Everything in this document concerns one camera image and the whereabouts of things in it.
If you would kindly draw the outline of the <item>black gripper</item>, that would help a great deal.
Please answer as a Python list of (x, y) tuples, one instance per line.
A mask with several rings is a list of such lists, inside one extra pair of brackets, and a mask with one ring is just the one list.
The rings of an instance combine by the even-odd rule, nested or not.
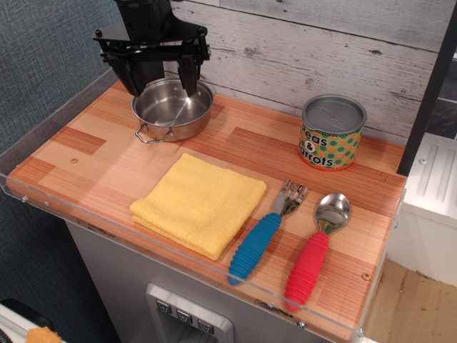
[[(144, 59), (178, 61), (182, 87), (187, 96), (193, 96), (197, 89), (197, 66), (210, 59), (207, 28), (178, 19), (170, 1), (117, 1), (116, 5), (122, 22), (96, 29), (92, 34), (103, 53), (127, 59), (142, 54)], [(128, 92), (140, 96), (140, 64), (122, 59), (108, 59), (108, 63)]]

